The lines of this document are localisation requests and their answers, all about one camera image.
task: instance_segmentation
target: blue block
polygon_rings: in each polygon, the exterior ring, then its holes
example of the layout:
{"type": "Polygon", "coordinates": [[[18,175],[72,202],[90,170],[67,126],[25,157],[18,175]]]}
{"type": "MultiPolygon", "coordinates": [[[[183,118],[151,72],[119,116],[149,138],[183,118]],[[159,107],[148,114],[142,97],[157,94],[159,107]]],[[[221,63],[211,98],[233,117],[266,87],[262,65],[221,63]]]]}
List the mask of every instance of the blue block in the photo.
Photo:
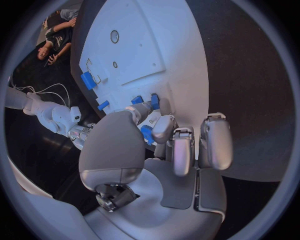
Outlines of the blue block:
{"type": "Polygon", "coordinates": [[[131,100],[132,104],[141,104],[143,103],[143,99],[141,96],[136,96],[134,99],[131,100]]]}
{"type": "Polygon", "coordinates": [[[87,71],[83,74],[81,74],[81,78],[86,85],[88,90],[93,89],[94,87],[97,86],[97,84],[94,82],[92,75],[87,71]]]}
{"type": "Polygon", "coordinates": [[[98,109],[101,111],[101,110],[103,110],[105,107],[107,107],[109,104],[110,104],[110,102],[106,100],[105,102],[101,103],[101,104],[98,106],[98,109]]]}
{"type": "Polygon", "coordinates": [[[153,110],[160,109],[160,100],[159,96],[156,93],[151,95],[151,106],[153,110]]]}
{"type": "Polygon", "coordinates": [[[144,139],[148,140],[147,144],[150,146],[154,143],[154,140],[151,136],[152,129],[153,128],[148,125],[144,125],[140,128],[140,131],[143,134],[144,139]]]}

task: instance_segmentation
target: white cable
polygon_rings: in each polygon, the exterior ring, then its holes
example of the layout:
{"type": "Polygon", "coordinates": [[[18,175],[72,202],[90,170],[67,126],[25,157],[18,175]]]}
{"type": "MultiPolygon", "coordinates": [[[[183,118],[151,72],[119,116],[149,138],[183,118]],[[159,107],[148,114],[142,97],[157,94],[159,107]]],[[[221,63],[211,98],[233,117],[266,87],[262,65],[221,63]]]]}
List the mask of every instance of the white cable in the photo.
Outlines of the white cable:
{"type": "Polygon", "coordinates": [[[36,94],[55,94],[55,95],[59,96],[60,99],[63,101],[64,105],[67,106],[67,105],[66,105],[66,102],[64,101],[64,99],[63,99],[59,94],[57,94],[57,93],[55,93],[55,92],[51,92],[51,91],[49,91],[49,92],[43,92],[43,91],[45,91],[45,90],[47,90],[47,89],[49,89],[49,88],[51,88],[51,87],[53,87],[53,86],[55,86],[55,85],[61,85],[61,86],[63,86],[63,88],[64,88],[64,90],[65,90],[65,92],[66,92],[67,100],[68,100],[68,108],[70,108],[70,97],[69,97],[68,90],[67,90],[67,88],[66,88],[63,84],[61,84],[61,83],[56,83],[56,84],[53,84],[53,85],[51,85],[51,86],[49,86],[49,87],[47,87],[47,88],[45,88],[45,89],[43,89],[43,90],[41,90],[41,91],[36,91],[36,90],[34,89],[34,87],[32,87],[32,86],[16,87],[16,85],[15,85],[14,82],[13,82],[13,78],[12,78],[12,77],[9,77],[9,81],[10,81],[11,85],[12,85],[15,89],[17,89],[17,90],[19,90],[19,91],[23,91],[24,89],[30,89],[33,93],[36,93],[36,94]]]}

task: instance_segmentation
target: person's hand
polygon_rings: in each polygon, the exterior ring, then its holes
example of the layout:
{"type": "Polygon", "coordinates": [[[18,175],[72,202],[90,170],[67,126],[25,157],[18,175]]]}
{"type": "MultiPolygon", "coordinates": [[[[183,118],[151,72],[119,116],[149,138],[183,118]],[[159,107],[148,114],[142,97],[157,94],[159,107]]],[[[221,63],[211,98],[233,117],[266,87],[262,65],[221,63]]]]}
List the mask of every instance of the person's hand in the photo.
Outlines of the person's hand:
{"type": "Polygon", "coordinates": [[[54,55],[54,54],[53,54],[52,56],[50,56],[50,57],[49,57],[49,60],[48,60],[50,63],[48,63],[48,65],[54,64],[54,63],[57,61],[58,58],[59,58],[59,55],[58,55],[58,54],[57,54],[57,55],[54,55]]]}
{"type": "Polygon", "coordinates": [[[76,19],[77,19],[77,17],[74,17],[73,19],[71,19],[68,23],[69,23],[69,25],[70,25],[70,27],[74,27],[75,26],[75,23],[76,23],[76,19]]]}

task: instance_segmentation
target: person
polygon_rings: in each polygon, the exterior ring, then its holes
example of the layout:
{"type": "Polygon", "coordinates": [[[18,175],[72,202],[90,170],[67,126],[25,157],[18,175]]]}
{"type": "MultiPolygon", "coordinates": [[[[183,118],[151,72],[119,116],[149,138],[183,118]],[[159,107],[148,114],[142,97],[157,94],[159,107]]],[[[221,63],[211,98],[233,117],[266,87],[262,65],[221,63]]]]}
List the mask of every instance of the person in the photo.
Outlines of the person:
{"type": "Polygon", "coordinates": [[[78,10],[77,12],[72,11],[71,13],[63,11],[63,13],[64,13],[64,17],[70,20],[50,28],[45,33],[45,37],[46,37],[45,45],[38,49],[37,58],[39,60],[44,60],[49,55],[51,50],[55,52],[55,54],[49,57],[48,65],[54,64],[59,57],[61,57],[64,53],[66,53],[71,48],[71,40],[72,40],[72,33],[73,33],[72,28],[76,24],[76,19],[77,19],[76,16],[78,14],[78,10]]]}

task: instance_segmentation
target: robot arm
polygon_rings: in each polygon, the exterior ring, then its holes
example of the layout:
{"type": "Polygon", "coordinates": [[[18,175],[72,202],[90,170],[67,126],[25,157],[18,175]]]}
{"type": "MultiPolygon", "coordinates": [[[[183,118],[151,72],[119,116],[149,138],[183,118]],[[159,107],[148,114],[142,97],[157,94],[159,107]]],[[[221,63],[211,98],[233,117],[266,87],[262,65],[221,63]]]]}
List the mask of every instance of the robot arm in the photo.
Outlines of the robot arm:
{"type": "Polygon", "coordinates": [[[77,123],[81,113],[77,106],[69,109],[67,106],[50,101],[42,101],[36,93],[27,94],[15,88],[8,87],[5,106],[11,109],[23,110],[27,115],[37,116],[40,124],[53,133],[70,138],[80,150],[83,149],[85,140],[93,125],[83,127],[77,123]]]}

